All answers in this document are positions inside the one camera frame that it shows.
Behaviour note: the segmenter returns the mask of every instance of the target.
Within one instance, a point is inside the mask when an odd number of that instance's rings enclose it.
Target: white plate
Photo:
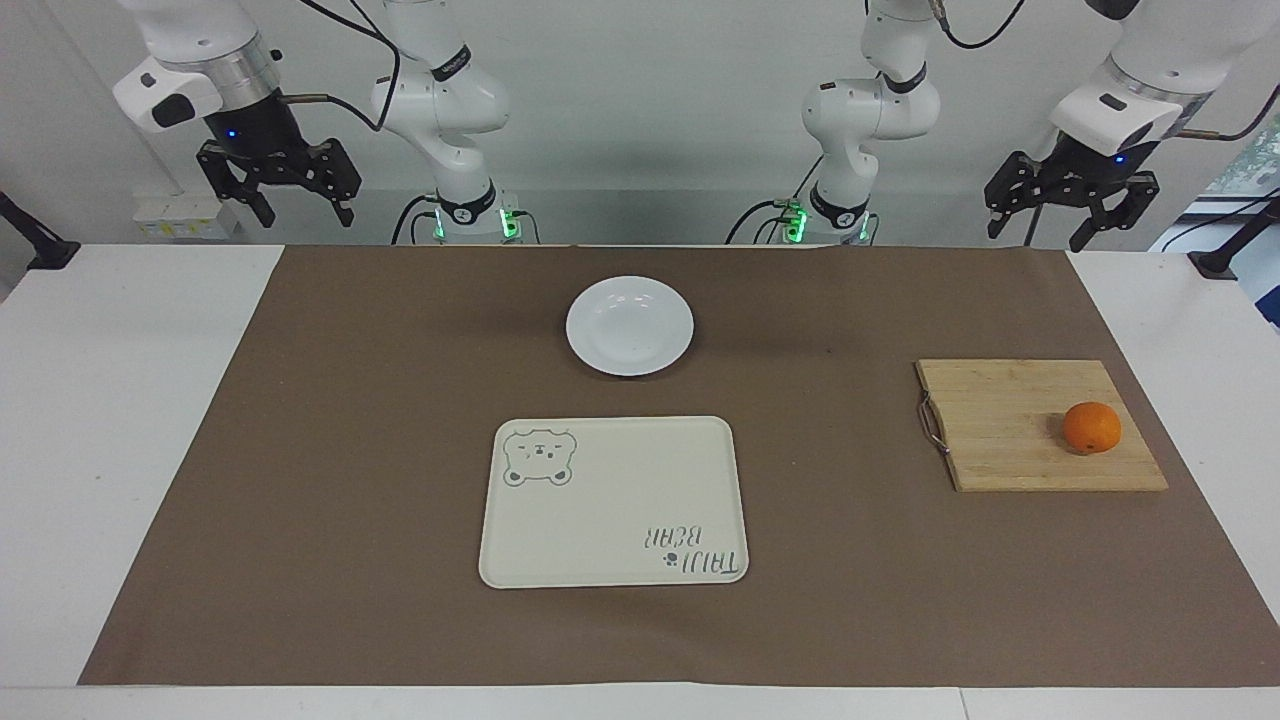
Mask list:
[[[655,279],[621,275],[582,291],[564,323],[584,363],[611,375],[648,375],[671,365],[694,340],[694,314]]]
[[[498,429],[480,536],[488,585],[732,583],[746,565],[724,420],[511,420]]]

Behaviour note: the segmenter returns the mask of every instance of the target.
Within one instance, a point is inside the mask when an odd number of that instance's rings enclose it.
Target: bear face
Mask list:
[[[502,452],[507,456],[502,479],[511,487],[522,486],[525,480],[547,480],[553,486],[563,486],[573,477],[568,462],[575,450],[577,439],[567,432],[515,433],[502,442]]]

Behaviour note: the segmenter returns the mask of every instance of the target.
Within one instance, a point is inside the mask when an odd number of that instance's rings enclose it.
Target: orange fruit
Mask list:
[[[1085,455],[1106,452],[1120,445],[1120,416],[1110,405],[1082,402],[1066,411],[1062,437]]]

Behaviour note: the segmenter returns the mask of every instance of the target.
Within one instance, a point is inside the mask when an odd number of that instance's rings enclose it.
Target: black clamp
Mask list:
[[[28,270],[60,270],[72,261],[72,258],[81,249],[78,242],[63,240],[60,234],[19,208],[4,192],[0,192],[0,218],[8,220],[13,229],[27,238],[27,242],[36,250],[36,258],[27,265]]]
[[[1071,234],[1073,252],[1083,250],[1098,232],[1132,228],[1160,193],[1155,173],[1135,172],[1156,145],[1146,142],[1116,155],[1102,155],[1064,135],[1044,160],[1012,152],[983,191],[992,214],[987,237],[995,238],[1011,217],[1038,205],[1089,209],[1089,217]],[[1124,192],[1124,199],[1108,210],[1103,200],[1119,192]]]
[[[1262,231],[1275,223],[1280,223],[1280,197],[1275,197],[1271,202],[1267,202],[1261,213],[1253,215],[1249,222],[1244,223],[1243,228],[1235,231],[1217,250],[1212,252],[1188,252],[1187,256],[1206,279],[1234,281],[1236,277],[1231,272],[1231,260],[1239,251],[1253,242],[1253,238],[1262,234]]]

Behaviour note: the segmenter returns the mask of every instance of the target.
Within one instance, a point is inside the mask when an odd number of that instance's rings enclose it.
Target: wooden cutting board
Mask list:
[[[960,492],[1169,488],[1097,360],[919,360],[915,366]],[[1123,436],[1107,452],[1080,455],[1061,437],[1062,416],[1091,400],[1120,415]]]

